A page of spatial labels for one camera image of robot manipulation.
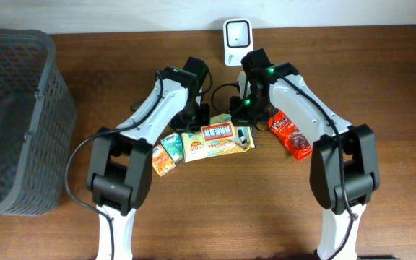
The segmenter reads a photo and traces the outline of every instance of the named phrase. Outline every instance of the teal package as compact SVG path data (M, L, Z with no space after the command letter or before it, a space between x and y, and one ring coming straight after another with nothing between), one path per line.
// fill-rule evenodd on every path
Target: teal package
M183 158L182 139L179 134L170 134L162 139L161 143L175 163Z

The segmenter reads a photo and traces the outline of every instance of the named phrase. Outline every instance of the red package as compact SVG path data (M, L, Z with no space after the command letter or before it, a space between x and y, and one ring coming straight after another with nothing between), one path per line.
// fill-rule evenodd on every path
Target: red package
M308 140L282 111L269 120L269 127L298 162L312 153Z

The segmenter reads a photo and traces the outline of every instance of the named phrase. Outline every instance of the gray plastic bin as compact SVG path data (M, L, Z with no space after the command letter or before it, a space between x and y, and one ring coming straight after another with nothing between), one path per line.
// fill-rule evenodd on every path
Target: gray plastic bin
M41 215L63 186L76 110L45 33L0 30L0 215Z

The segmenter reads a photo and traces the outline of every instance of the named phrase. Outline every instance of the snack bag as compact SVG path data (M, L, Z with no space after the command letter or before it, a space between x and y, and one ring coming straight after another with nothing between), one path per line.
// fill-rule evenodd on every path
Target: snack bag
M177 163L183 158L182 153L182 139L177 133L170 134L161 140L163 148L170 154L173 162Z
M163 149L161 144L153 148L152 166L159 176L165 175L168 171L173 169L176 164L171 160L170 155Z
M246 152L254 148L251 127L233 126L230 115L221 114L210 119L210 126L200 132L182 133L184 160L204 159L218 155Z
M269 120L269 127L298 162L312 153L312 146L309 145L308 140L282 111L275 115L275 120L274 118Z

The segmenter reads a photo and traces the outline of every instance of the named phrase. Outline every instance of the brown table surface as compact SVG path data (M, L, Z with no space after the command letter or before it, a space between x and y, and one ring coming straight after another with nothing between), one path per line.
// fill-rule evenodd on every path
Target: brown table surface
M359 255L416 259L416 25L254 30L254 47L272 63L290 61L335 113L376 133L381 187L362 217ZM154 73L204 59L214 84L233 82L240 67L223 62L222 32L54 35L57 64L78 108L72 146L101 126L127 119L146 97ZM234 92L217 101L227 104ZM257 149L154 173L133 231L137 258L255 259L311 253L321 208L309 186L310 158L296 162L270 132ZM85 178L91 147L71 174L91 202ZM41 217L0 217L0 259L88 259L98 249L98 216L65 193Z

